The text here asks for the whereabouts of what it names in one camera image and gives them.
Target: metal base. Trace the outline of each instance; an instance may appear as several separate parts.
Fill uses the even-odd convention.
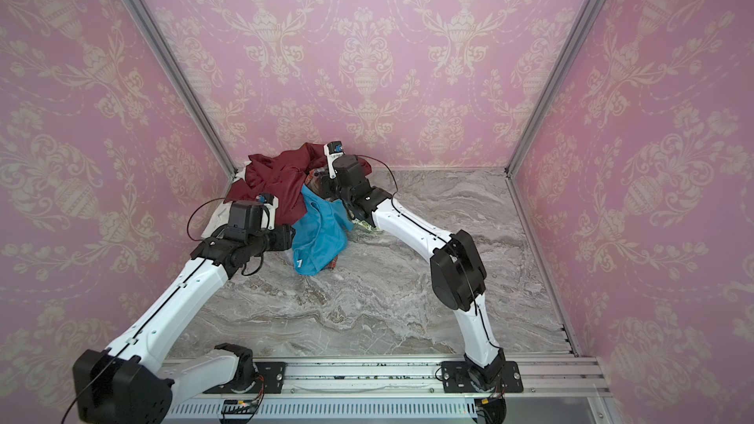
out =
[[[443,362],[443,388],[446,393],[474,393],[478,390],[469,378],[469,366],[464,362]],[[518,364],[512,361],[505,362],[500,370],[501,385],[504,393],[523,393],[523,382]]]
[[[571,354],[508,354],[518,364],[522,392],[508,399],[528,397],[611,397],[607,381],[595,358]],[[443,362],[463,362],[463,355],[371,355],[341,357],[291,357],[285,361],[280,398],[422,398],[443,396],[443,384],[435,378]],[[165,365],[184,362],[166,360]],[[467,390],[467,398],[486,398],[489,392]],[[197,398],[218,398],[202,394]],[[256,393],[223,391],[222,398],[253,399]]]
[[[285,362],[254,362],[254,367],[264,378],[265,395],[279,395],[283,392],[283,383],[285,378]],[[255,381],[251,388],[238,396],[256,396],[262,387],[260,380]],[[227,395],[232,393],[225,385],[218,385],[205,391],[205,395]]]

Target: blue cloth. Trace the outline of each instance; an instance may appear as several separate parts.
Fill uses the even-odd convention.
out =
[[[305,185],[301,187],[306,214],[293,227],[293,267],[304,276],[313,276],[330,263],[348,242],[343,230],[350,231],[343,202],[328,202]]]

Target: maroon cloth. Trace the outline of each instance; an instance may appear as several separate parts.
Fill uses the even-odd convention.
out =
[[[310,170],[327,165],[322,144],[304,143],[296,150],[283,151],[277,157],[261,154],[249,156],[251,164],[246,166],[243,181],[236,181],[225,202],[233,200],[254,200],[262,192],[278,197],[276,224],[294,224],[306,214],[301,186]],[[372,166],[359,158],[364,174],[372,173]]]

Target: floral pattern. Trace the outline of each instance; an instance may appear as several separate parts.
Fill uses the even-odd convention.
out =
[[[421,167],[507,165],[582,1],[146,0],[234,160],[321,137]]]
[[[607,0],[516,184],[625,422],[751,422],[748,0]]]
[[[73,362],[172,280],[166,269],[194,244],[174,220],[226,176],[120,0],[2,2],[0,191],[12,229],[0,302],[13,314],[0,329],[0,412],[56,422],[74,397]],[[161,17],[183,62],[227,80],[190,18]]]

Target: ventilation grille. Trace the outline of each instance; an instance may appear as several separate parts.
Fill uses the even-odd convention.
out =
[[[165,419],[218,417],[221,400],[194,399],[175,407]],[[452,418],[476,417],[474,400],[463,398],[267,398],[256,413],[266,419],[310,418]]]

